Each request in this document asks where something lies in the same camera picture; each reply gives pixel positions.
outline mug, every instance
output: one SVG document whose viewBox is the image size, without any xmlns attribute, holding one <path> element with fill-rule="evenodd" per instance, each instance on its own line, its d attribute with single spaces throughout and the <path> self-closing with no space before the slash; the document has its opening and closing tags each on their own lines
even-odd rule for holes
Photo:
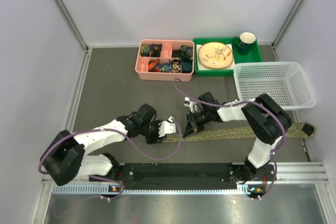
<svg viewBox="0 0 336 224">
<path fill-rule="evenodd" d="M 256 36 L 252 33 L 242 33 L 239 37 L 232 38 L 232 43 L 238 47 L 238 53 L 240 55 L 247 55 L 255 41 Z"/>
</svg>

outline pink compartment tray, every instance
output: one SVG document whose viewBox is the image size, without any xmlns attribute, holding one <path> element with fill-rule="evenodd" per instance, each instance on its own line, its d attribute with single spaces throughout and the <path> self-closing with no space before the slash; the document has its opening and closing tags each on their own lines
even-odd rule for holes
<svg viewBox="0 0 336 224">
<path fill-rule="evenodd" d="M 160 57 L 143 57 L 140 55 L 141 45 L 162 44 L 162 51 Z M 176 78 L 182 81 L 190 81 L 194 72 L 194 62 L 192 62 L 191 73 L 162 73 L 162 72 L 148 72 L 148 63 L 152 60 L 160 59 L 160 63 L 167 63 L 172 59 L 173 50 L 179 50 L 181 46 L 188 46 L 193 48 L 195 52 L 195 44 L 189 40 L 158 40 L 158 39 L 144 39 L 140 43 L 137 63 L 135 70 L 141 80 L 155 80 L 155 81 L 172 81 Z"/>
</svg>

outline green tray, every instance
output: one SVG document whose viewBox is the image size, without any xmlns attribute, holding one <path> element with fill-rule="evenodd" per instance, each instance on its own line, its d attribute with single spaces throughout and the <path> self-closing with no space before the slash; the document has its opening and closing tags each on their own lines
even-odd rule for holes
<svg viewBox="0 0 336 224">
<path fill-rule="evenodd" d="M 247 63 L 247 62 L 262 62 L 262 56 L 258 41 L 254 42 L 252 50 L 247 55 L 240 55 L 237 47 L 232 43 L 232 38 L 195 38 L 195 72 L 198 76 L 233 76 L 233 69 L 214 69 L 214 70 L 198 70 L 197 66 L 197 49 L 196 45 L 204 45 L 209 42 L 220 42 L 224 44 L 232 44 L 233 56 L 235 58 L 235 64 Z"/>
</svg>

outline white plastic basket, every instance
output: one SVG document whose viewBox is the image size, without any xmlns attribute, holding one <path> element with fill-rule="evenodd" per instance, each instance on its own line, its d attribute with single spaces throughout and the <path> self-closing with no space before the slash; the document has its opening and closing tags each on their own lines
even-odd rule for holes
<svg viewBox="0 0 336 224">
<path fill-rule="evenodd" d="M 266 93 L 284 110 L 312 108 L 316 105 L 306 73 L 296 62 L 236 64 L 234 78 L 241 101 Z"/>
</svg>

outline black and white robotic arm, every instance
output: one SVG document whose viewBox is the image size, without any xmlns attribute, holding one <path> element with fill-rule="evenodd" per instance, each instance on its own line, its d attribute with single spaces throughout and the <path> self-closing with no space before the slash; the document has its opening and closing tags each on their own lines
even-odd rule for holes
<svg viewBox="0 0 336 224">
<path fill-rule="evenodd" d="M 159 143 L 167 134 L 176 131 L 172 117 L 167 121 L 156 120 L 156 110 L 144 104 L 138 111 L 128 116 L 120 116 L 106 125 L 95 128 L 96 131 L 72 136 L 52 151 L 43 162 L 43 167 L 58 186 L 65 185 L 75 178 L 87 178 L 90 175 L 114 179 L 118 173 L 119 163 L 111 154 L 87 155 L 106 145 L 125 140 L 120 133 L 105 129 L 117 130 L 128 137 L 143 135 L 148 144 Z M 69 131 L 61 131 L 45 153 L 67 135 L 70 135 Z"/>
<path fill-rule="evenodd" d="M 210 92 L 198 97 L 200 101 L 219 104 Z M 267 94 L 261 94 L 251 100 L 267 108 L 287 130 L 292 125 L 290 116 Z M 201 104 L 202 109 L 196 111 L 196 103 L 185 98 L 184 105 L 190 107 L 187 113 L 187 128 L 184 137 L 198 133 L 204 129 L 208 122 L 227 122 L 232 120 L 247 120 L 256 134 L 256 140 L 252 151 L 245 159 L 244 174 L 238 175 L 239 180 L 248 181 L 254 179 L 267 166 L 270 161 L 271 151 L 276 147 L 282 138 L 282 132 L 278 123 L 269 115 L 254 104 L 239 104 L 233 106 L 237 101 L 224 103 L 228 107 L 215 107 Z"/>
</svg>

